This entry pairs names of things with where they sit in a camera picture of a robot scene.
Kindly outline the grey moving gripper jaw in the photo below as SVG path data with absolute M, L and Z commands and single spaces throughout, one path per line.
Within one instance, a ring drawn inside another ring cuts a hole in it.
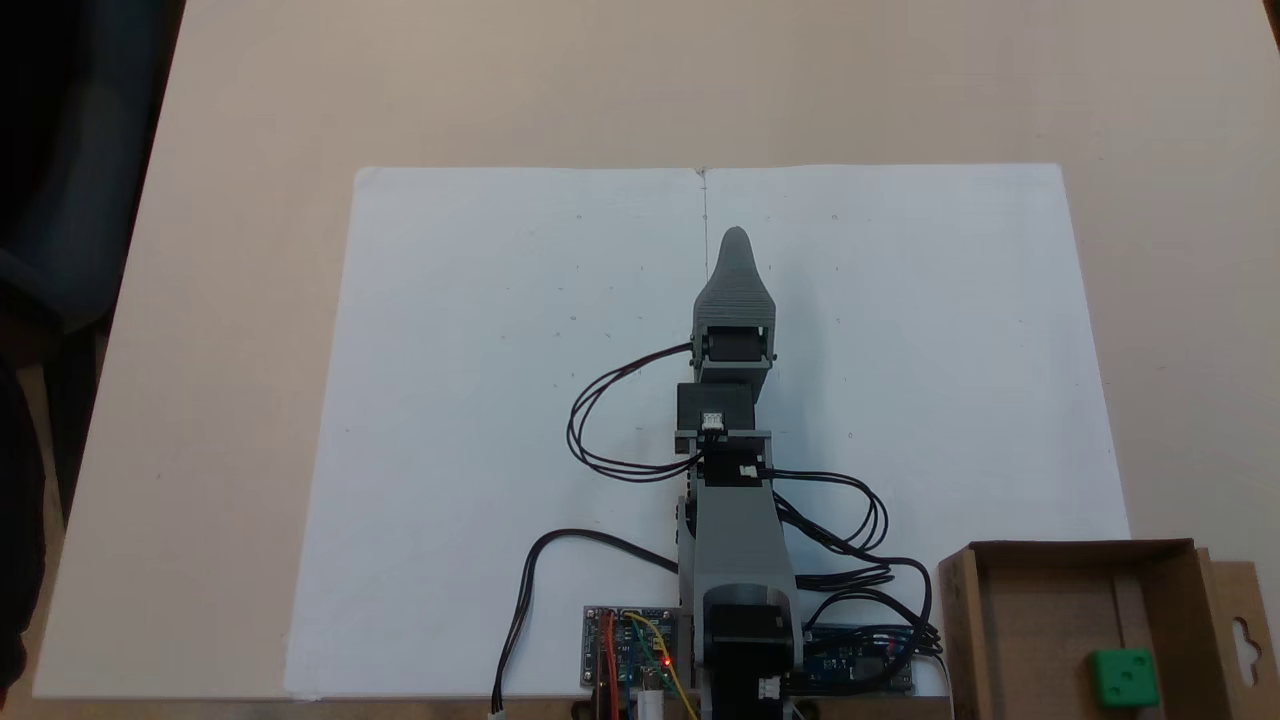
M 716 266 L 692 305 L 692 333 L 712 328 L 751 327 L 774 331 L 777 318 L 772 299 L 756 268 L 748 232 L 728 228 L 721 242 Z

